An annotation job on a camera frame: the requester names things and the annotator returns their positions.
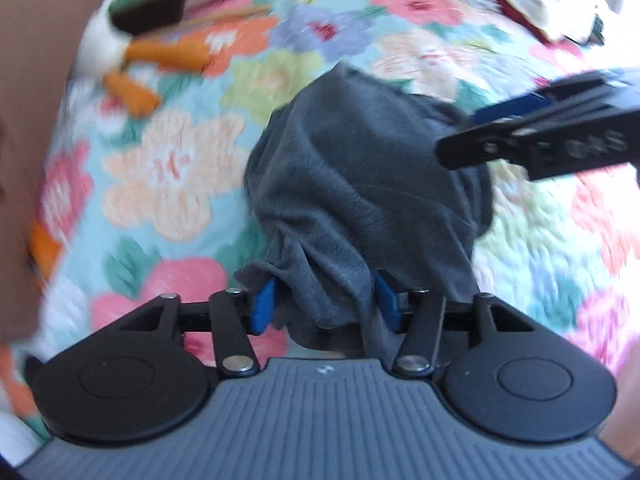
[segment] plush duck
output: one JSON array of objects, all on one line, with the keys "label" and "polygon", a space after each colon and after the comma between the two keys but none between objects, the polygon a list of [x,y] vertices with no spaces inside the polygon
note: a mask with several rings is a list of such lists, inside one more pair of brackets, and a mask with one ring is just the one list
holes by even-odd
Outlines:
[{"label": "plush duck", "polygon": [[101,80],[105,90],[119,99],[130,115],[142,118],[153,112],[162,99],[123,72],[127,63],[157,62],[163,66],[201,72],[211,62],[211,54],[203,43],[181,41],[169,44],[159,40],[134,39],[111,23],[109,8],[113,1],[104,0],[89,20],[80,41],[72,76]]}]

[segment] bed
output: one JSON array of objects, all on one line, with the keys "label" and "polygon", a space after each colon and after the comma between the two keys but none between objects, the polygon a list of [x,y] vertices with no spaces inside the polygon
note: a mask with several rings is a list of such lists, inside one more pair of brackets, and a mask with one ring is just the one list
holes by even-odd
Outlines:
[{"label": "bed", "polygon": [[[203,301],[235,285],[234,271],[269,243],[242,190],[248,153],[271,111],[338,60],[469,113],[590,68],[573,43],[544,46],[484,0],[215,0],[207,10],[249,4],[272,12],[176,38],[210,46],[202,77],[130,67],[163,98],[148,120],[70,83],[38,212],[65,250],[17,362],[27,351],[50,358],[158,294]],[[491,172],[494,224],[474,253],[481,290],[619,373],[640,335],[635,170],[535,184],[503,162]],[[252,343],[262,364],[316,355],[273,328]],[[189,334],[185,346],[214,363],[210,336]]]}]

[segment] pink flower pattern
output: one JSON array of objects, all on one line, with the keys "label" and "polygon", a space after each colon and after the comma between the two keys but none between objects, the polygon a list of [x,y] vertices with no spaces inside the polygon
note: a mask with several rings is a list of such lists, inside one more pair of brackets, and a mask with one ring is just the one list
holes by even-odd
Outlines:
[{"label": "pink flower pattern", "polygon": [[536,88],[544,88],[545,86],[549,86],[549,83],[551,83],[551,81],[549,81],[549,79],[547,79],[546,77],[537,76],[533,78],[533,84],[536,86]]},{"label": "pink flower pattern", "polygon": [[125,107],[117,97],[108,94],[98,102],[98,108],[103,115],[121,113],[125,110]]},{"label": "pink flower pattern", "polygon": [[[100,330],[165,292],[176,292],[180,294],[181,301],[193,303],[206,301],[214,292],[224,290],[226,284],[225,269],[210,258],[162,261],[149,273],[137,301],[113,292],[94,298],[91,306],[92,329]],[[250,336],[249,339],[261,366],[265,365],[269,357],[282,357],[287,353],[288,339],[284,331],[268,327],[261,336]],[[186,333],[184,348],[204,364],[215,365],[210,333]]]},{"label": "pink flower pattern", "polygon": [[464,18],[455,0],[371,0],[371,3],[386,7],[391,14],[416,25],[439,23],[454,27]]},{"label": "pink flower pattern", "polygon": [[38,217],[49,234],[67,244],[84,204],[94,190],[94,181],[83,170],[89,155],[89,141],[78,142],[69,152],[62,151],[45,169]]},{"label": "pink flower pattern", "polygon": [[567,75],[584,72],[591,68],[580,48],[569,40],[562,40],[549,46],[536,44],[529,49],[529,54],[559,68]]},{"label": "pink flower pattern", "polygon": [[185,18],[206,16],[212,12],[249,7],[254,0],[191,0],[187,2]]},{"label": "pink flower pattern", "polygon": [[577,327],[566,338],[617,375],[638,342],[638,334],[628,328],[629,317],[624,296],[616,290],[596,290],[578,310]]}]

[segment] blue gripper pad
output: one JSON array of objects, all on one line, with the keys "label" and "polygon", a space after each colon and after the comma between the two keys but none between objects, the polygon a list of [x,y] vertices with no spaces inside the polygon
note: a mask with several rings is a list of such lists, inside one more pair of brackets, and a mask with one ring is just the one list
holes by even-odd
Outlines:
[{"label": "blue gripper pad", "polygon": [[497,105],[481,108],[473,114],[471,121],[474,126],[478,126],[478,124],[491,123],[504,117],[525,116],[553,103],[554,101],[552,99],[547,99],[533,92],[516,97],[510,101],[504,101]]},{"label": "blue gripper pad", "polygon": [[372,272],[374,291],[378,309],[385,321],[386,327],[391,332],[397,333],[400,329],[401,314],[398,305],[398,295],[391,286],[377,272]]},{"label": "blue gripper pad", "polygon": [[276,308],[276,278],[270,278],[263,288],[254,295],[254,309],[251,314],[251,330],[261,334],[273,318]]},{"label": "blue gripper pad", "polygon": [[494,440],[433,387],[377,360],[271,359],[224,381],[183,426],[145,444],[54,439],[28,480],[621,480],[632,467],[596,437],[553,446]]}]

